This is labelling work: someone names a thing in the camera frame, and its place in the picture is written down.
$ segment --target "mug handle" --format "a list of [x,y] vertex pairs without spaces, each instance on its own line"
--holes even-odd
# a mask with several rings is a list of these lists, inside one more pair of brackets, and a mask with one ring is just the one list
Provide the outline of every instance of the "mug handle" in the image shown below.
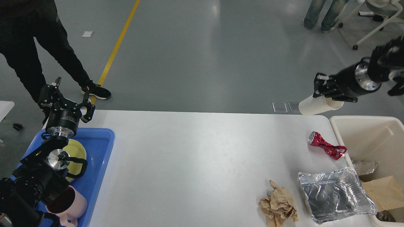
[[67,214],[63,214],[60,216],[60,224],[66,227],[77,227],[77,219],[74,218],[69,222],[67,220]]

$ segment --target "person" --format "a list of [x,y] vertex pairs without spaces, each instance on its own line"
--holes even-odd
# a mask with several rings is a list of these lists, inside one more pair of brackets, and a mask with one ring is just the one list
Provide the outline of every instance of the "person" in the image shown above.
[[107,89],[90,80],[69,45],[54,0],[0,0],[0,53],[36,103],[46,81],[34,37],[78,83],[82,93],[89,90],[98,99],[111,98]]
[[[304,18],[304,27],[307,29],[312,29],[318,20],[320,11],[323,9],[326,0],[312,0],[309,10],[307,11],[306,17]],[[321,23],[321,31],[327,33],[335,28],[340,15],[344,11],[345,5],[348,0],[332,0],[331,6],[327,11]]]

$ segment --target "person's leg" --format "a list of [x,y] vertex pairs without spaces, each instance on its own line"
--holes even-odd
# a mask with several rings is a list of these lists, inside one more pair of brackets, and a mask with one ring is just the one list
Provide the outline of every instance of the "person's leg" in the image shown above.
[[67,41],[67,32],[59,20],[55,2],[44,0],[34,13],[36,21],[33,24],[33,34],[38,43],[55,58],[80,87],[91,84],[92,80]]
[[37,103],[42,87],[46,85],[34,38],[29,31],[29,18],[17,17],[0,20],[0,53],[15,70],[20,81]]
[[335,27],[339,17],[344,11],[345,5],[348,0],[332,0],[331,6],[321,23],[321,30],[324,32],[329,31],[331,28]]
[[312,0],[306,17],[303,20],[305,28],[312,29],[316,25],[318,15],[321,9],[323,9],[325,2],[326,0]]

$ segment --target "yellow floor line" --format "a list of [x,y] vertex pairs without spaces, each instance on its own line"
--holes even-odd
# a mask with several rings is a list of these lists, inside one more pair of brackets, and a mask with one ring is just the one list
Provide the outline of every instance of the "yellow floor line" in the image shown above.
[[[112,62],[114,61],[115,55],[118,52],[118,49],[119,49],[119,47],[120,47],[120,45],[122,43],[122,40],[124,39],[125,33],[128,30],[129,24],[132,21],[133,15],[135,14],[135,11],[137,9],[137,6],[139,5],[139,2],[140,2],[140,0],[136,0],[135,5],[133,6],[132,11],[129,14],[129,17],[126,20],[125,26],[122,29],[121,34],[119,35],[118,41],[116,41],[115,47],[114,47],[114,49],[113,49],[113,51],[112,51],[112,53],[111,53],[111,55],[110,55],[110,57],[108,59],[107,65],[105,66],[104,71],[101,74],[101,78],[98,81],[98,84],[101,85],[101,86],[104,83],[105,78],[107,77],[109,68],[111,67]],[[95,100],[96,100],[95,96],[92,95],[91,96],[91,103],[94,104]]]

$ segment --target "red can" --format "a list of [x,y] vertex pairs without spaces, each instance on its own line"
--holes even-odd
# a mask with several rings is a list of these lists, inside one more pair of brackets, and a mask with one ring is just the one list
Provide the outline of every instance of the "red can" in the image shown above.
[[343,157],[345,152],[347,152],[345,146],[333,146],[332,144],[327,143],[318,132],[312,132],[310,134],[309,144],[311,146],[323,148],[324,151],[335,160]]

